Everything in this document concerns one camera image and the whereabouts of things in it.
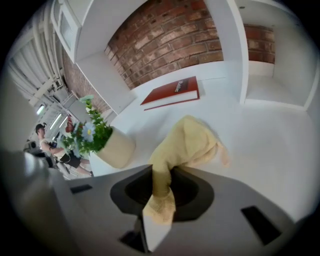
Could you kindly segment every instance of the book cover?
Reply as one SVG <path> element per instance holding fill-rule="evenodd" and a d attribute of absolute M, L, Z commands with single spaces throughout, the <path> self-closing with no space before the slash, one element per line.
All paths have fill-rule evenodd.
<path fill-rule="evenodd" d="M 153 89 L 141 105 L 150 110 L 199 98 L 197 78 L 193 76 Z"/>

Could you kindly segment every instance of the shelf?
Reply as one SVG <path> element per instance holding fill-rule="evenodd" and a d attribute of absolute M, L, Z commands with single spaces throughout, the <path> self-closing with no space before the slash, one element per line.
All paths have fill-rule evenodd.
<path fill-rule="evenodd" d="M 245 104 L 303 109 L 284 85 L 272 77 L 263 75 L 249 75 Z"/>

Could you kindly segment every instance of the flower pot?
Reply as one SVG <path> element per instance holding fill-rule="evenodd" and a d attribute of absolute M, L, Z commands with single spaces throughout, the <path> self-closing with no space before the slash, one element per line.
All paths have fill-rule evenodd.
<path fill-rule="evenodd" d="M 103 149 L 96 155 L 114 168 L 123 168 L 132 157 L 136 144 L 126 134 L 112 127 L 113 131 Z"/>

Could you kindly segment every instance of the towel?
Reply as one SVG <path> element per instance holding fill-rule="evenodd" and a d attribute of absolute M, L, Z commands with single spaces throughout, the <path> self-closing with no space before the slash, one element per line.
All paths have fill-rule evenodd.
<path fill-rule="evenodd" d="M 221 149 L 222 164 L 229 166 L 227 150 L 203 123 L 186 115 L 179 120 L 149 159 L 152 165 L 152 195 L 143 209 L 158 224 L 170 225 L 176 211 L 170 189 L 170 170 L 175 166 L 194 167 L 212 160 Z"/>

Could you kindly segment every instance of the black slot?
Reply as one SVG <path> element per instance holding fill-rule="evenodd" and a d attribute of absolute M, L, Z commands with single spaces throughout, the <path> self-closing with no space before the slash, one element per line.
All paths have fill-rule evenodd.
<path fill-rule="evenodd" d="M 267 245 L 281 235 L 281 232 L 255 206 L 241 209 L 263 245 Z"/>
<path fill-rule="evenodd" d="M 72 194 L 80 193 L 80 192 L 87 191 L 87 190 L 90 190 L 90 189 L 92 189 L 92 186 L 90 186 L 89 184 L 70 187 L 70 190 L 71 190 Z"/>

